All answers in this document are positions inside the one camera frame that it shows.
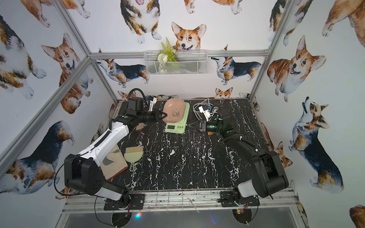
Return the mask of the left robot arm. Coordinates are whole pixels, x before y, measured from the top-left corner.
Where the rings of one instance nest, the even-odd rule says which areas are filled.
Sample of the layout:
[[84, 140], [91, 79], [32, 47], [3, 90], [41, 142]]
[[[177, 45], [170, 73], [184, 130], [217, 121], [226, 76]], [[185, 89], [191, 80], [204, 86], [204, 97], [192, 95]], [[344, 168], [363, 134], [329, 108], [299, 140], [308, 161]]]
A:
[[64, 168], [65, 186], [81, 194], [97, 196], [128, 208], [132, 200], [127, 187], [120, 186], [104, 177], [101, 164], [109, 152], [140, 123], [155, 123], [167, 114], [155, 108], [154, 96], [132, 97], [129, 93], [124, 109], [109, 120], [108, 129], [89, 147], [77, 155], [66, 157]]

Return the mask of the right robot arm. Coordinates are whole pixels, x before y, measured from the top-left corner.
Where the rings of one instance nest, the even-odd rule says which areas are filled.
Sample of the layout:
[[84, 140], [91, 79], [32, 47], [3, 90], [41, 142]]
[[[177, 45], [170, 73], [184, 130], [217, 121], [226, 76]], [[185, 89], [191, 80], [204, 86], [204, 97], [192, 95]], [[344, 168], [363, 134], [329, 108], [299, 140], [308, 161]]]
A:
[[252, 197], [266, 198], [289, 187], [289, 181], [274, 151], [266, 151], [244, 138], [243, 134], [229, 124], [228, 115], [217, 114], [211, 120], [201, 120], [199, 131], [216, 134], [218, 141], [238, 153], [241, 160], [248, 164], [245, 168], [248, 180], [238, 183], [232, 190], [236, 204], [248, 204]]

